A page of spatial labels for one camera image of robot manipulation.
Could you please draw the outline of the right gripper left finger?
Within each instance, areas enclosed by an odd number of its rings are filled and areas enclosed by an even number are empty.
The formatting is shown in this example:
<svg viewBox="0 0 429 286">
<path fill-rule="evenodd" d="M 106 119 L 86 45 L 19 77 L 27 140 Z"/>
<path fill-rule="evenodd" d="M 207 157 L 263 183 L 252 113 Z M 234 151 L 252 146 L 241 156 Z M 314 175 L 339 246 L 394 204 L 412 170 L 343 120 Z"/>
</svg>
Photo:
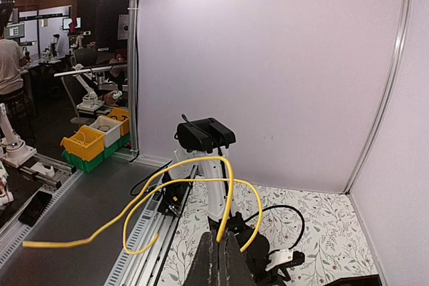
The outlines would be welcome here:
<svg viewBox="0 0 429 286">
<path fill-rule="evenodd" d="M 205 232 L 192 262 L 193 285 L 218 285 L 218 252 L 217 232 Z"/>
</svg>

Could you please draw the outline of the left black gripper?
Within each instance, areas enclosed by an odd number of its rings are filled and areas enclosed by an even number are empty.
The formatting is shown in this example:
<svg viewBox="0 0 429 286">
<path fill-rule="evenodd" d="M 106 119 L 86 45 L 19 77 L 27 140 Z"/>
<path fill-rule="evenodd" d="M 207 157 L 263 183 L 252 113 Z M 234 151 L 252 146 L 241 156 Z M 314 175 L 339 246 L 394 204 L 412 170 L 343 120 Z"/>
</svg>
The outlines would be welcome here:
<svg viewBox="0 0 429 286">
<path fill-rule="evenodd" d="M 290 249 L 294 252 L 293 260 L 289 263 L 275 267 L 270 271 L 265 271 L 265 266 L 268 264 L 268 255 L 273 251 L 270 250 L 268 239 L 257 233 L 253 242 L 244 251 L 243 256 L 247 267 L 253 277 L 256 285 L 287 285 L 287 282 L 292 280 L 289 269 L 300 266 L 305 261 L 305 254 L 300 251 L 294 251 L 293 248 L 300 242 L 305 229 L 305 223 L 302 224 L 297 241 Z"/>
</svg>

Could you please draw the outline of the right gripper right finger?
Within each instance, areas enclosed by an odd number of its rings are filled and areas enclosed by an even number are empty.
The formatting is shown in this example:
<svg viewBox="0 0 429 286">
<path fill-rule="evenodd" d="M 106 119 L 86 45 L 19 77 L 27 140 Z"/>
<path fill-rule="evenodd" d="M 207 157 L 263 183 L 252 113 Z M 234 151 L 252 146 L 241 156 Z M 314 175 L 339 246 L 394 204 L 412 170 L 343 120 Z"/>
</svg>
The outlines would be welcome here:
<svg viewBox="0 0 429 286">
<path fill-rule="evenodd" d="M 234 234 L 228 231 L 218 250 L 217 285 L 253 285 L 253 278 Z"/>
</svg>

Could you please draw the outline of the left arm base electronics board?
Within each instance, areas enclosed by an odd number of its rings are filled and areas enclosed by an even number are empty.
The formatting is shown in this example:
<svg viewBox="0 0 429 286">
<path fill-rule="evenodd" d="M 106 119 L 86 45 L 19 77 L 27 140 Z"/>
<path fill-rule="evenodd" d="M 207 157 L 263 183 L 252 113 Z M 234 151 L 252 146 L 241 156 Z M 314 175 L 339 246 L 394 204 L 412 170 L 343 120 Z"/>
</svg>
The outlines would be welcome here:
<svg viewBox="0 0 429 286">
<path fill-rule="evenodd" d="M 160 191 L 156 191 L 152 200 L 158 202 L 157 212 L 165 216 L 180 216 L 191 188 L 191 183 L 184 182 L 171 184 Z"/>
</svg>

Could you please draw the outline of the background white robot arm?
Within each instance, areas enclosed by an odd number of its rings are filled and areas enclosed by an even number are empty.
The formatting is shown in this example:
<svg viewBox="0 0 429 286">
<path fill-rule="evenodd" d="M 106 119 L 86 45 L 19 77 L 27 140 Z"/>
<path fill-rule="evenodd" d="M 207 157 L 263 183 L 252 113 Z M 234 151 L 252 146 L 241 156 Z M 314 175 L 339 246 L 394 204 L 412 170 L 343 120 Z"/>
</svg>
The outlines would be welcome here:
<svg viewBox="0 0 429 286">
<path fill-rule="evenodd" d="M 74 77 L 86 90 L 86 94 L 83 96 L 82 102 L 76 106 L 77 109 L 81 112 L 94 113 L 104 105 L 104 102 L 99 99 L 95 90 L 82 78 L 82 74 L 75 74 Z"/>
</svg>

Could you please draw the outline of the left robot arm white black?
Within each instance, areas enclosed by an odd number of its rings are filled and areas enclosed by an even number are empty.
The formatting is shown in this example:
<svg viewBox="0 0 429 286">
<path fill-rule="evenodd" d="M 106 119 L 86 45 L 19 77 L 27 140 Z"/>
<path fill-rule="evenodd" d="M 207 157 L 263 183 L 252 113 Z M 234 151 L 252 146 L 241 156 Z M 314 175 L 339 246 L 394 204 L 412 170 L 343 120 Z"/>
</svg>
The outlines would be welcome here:
<svg viewBox="0 0 429 286">
<path fill-rule="evenodd" d="M 253 236 L 253 229 L 247 225 L 232 193 L 233 185 L 229 182 L 230 171 L 220 159 L 204 161 L 204 157 L 228 157 L 230 145 L 236 142 L 235 134 L 228 127 L 214 118 L 189 121 L 186 115 L 177 126 L 175 139 L 180 148 L 175 151 L 177 162 L 185 159 L 197 159 L 193 166 L 196 172 L 206 179 L 216 179 L 207 183 L 208 223 L 211 229 L 218 231 L 223 222 L 224 212 L 228 210 L 225 230 L 232 232 L 240 247 L 247 244 Z M 257 233 L 252 243 L 246 248 L 245 262 L 257 285 L 285 285 L 292 278 L 288 269 L 304 263 L 305 255 L 288 249 L 271 250 L 268 239 Z"/>
</svg>

